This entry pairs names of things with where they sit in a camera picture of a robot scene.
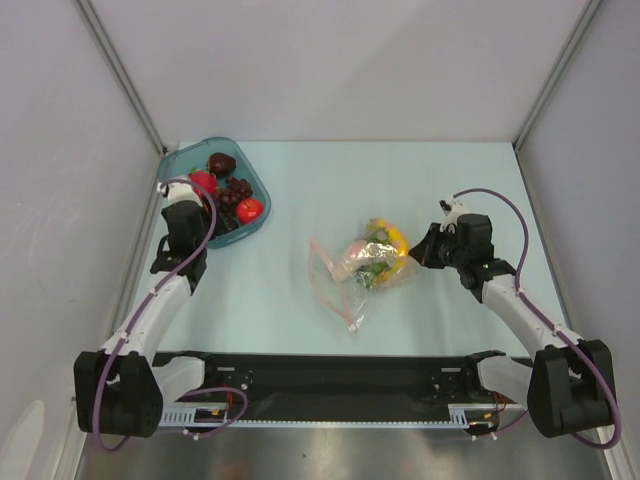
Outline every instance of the gray wall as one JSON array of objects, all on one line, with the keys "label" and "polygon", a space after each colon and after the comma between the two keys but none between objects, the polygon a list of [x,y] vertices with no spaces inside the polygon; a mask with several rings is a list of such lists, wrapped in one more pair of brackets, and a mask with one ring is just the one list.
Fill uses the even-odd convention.
[{"label": "gray wall", "polygon": [[604,2],[521,160],[573,324],[613,351],[624,432],[637,452],[640,2]]},{"label": "gray wall", "polygon": [[30,478],[50,478],[73,361],[119,299],[157,164],[124,98],[70,0],[0,2],[2,478],[7,435],[37,400]]}]

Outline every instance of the shiny metal surface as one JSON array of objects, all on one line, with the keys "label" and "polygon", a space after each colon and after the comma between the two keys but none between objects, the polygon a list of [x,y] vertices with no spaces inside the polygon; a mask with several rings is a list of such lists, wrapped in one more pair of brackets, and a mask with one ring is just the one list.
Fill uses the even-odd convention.
[{"label": "shiny metal surface", "polygon": [[76,480],[610,479],[602,453],[570,437],[545,439],[527,419],[497,441],[402,429],[230,429],[194,442],[131,441],[106,455],[91,439]]}]

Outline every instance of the white table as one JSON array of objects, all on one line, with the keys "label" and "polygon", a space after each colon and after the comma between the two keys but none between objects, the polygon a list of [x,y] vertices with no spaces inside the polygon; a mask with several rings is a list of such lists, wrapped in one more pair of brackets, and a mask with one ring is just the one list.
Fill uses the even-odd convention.
[{"label": "white table", "polygon": [[[313,296],[309,239],[338,253],[371,217],[400,228],[412,245],[441,221],[438,201],[470,187],[500,191],[531,230],[523,283],[550,313],[561,309],[511,145],[507,143],[241,143],[269,191],[271,215],[240,242],[209,250],[208,269],[164,337],[161,350],[224,353],[448,356],[526,351],[506,325],[459,283],[455,271],[377,295],[357,333]],[[481,194],[463,200],[491,217],[496,256],[516,265],[522,231],[511,210]],[[159,217],[136,302],[146,293]]]}]

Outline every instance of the clear plastic bag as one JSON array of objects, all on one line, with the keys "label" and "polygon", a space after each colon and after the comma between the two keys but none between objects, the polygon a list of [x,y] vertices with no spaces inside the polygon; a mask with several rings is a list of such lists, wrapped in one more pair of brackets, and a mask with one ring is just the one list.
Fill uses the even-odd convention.
[{"label": "clear plastic bag", "polygon": [[362,236],[332,257],[315,239],[309,251],[309,281],[316,297],[355,332],[366,313],[367,297],[412,277],[418,263],[406,238],[389,222],[373,218]]}]

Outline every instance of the teal plastic tray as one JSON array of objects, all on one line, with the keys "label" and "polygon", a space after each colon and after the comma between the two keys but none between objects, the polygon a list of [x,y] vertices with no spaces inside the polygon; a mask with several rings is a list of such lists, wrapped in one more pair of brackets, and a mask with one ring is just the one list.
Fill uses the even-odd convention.
[{"label": "teal plastic tray", "polygon": [[[226,247],[251,235],[264,224],[269,212],[271,212],[271,197],[269,197],[266,188],[264,188],[260,177],[258,177],[238,144],[229,138],[207,138],[200,143],[167,155],[158,168],[158,180],[164,182],[179,175],[188,175],[194,168],[206,170],[209,156],[216,152],[225,153],[236,159],[236,169],[231,175],[236,178],[246,178],[251,183],[253,197],[262,203],[264,211],[253,222],[242,225],[233,232],[220,235],[211,240],[209,248]],[[226,182],[220,180],[218,185],[226,187]]]}]

